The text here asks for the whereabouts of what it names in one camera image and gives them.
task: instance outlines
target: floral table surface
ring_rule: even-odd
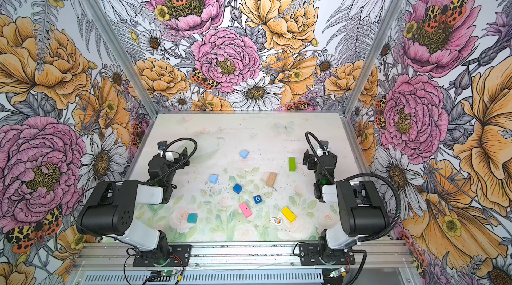
[[[330,150],[338,155],[337,179],[357,173],[337,114],[160,115],[132,179],[147,179],[147,162],[157,153],[159,141],[187,136],[199,147],[190,166],[177,171],[173,183],[178,188],[169,203],[139,206],[135,217],[164,231],[170,242],[316,239],[339,221],[339,215],[336,204],[314,198],[314,174],[302,165],[306,130],[328,140]],[[239,156],[243,149],[249,151],[246,160]],[[288,171],[289,157],[297,160],[296,172]],[[274,188],[266,186],[271,172],[278,174]],[[218,174],[217,184],[208,181],[210,174]],[[240,194],[233,191],[235,183],[243,187]],[[254,202],[256,195],[263,199],[259,204]],[[253,213],[249,218],[240,211],[243,202]],[[297,216],[292,223],[281,214],[285,206]],[[198,214],[196,224],[187,223],[189,213]],[[271,217],[281,217],[283,223],[276,226]]]

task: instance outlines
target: green rectangular block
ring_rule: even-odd
[[[295,157],[290,157],[288,159],[288,168],[289,168],[290,172],[295,172],[295,169],[297,168],[297,166],[295,164]]]

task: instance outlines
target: pink rectangular block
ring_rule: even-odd
[[[253,214],[251,212],[251,210],[249,209],[249,206],[247,206],[247,203],[241,203],[240,209],[242,210],[242,213],[244,213],[245,218],[248,218],[249,216],[251,216]]]

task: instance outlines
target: yellow block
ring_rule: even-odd
[[[285,215],[286,219],[288,219],[291,222],[293,222],[297,216],[295,216],[295,214],[293,214],[289,209],[288,207],[285,206],[285,208],[283,208],[281,210],[281,213],[283,213],[283,215]]]

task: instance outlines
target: wall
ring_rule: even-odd
[[[511,4],[407,0],[351,115],[425,284],[512,282]]]
[[[359,71],[335,70],[365,57],[389,3],[100,1],[164,111],[342,109]]]
[[[149,121],[80,0],[0,13],[0,279],[63,284],[95,241],[73,224],[84,192],[124,178]]]

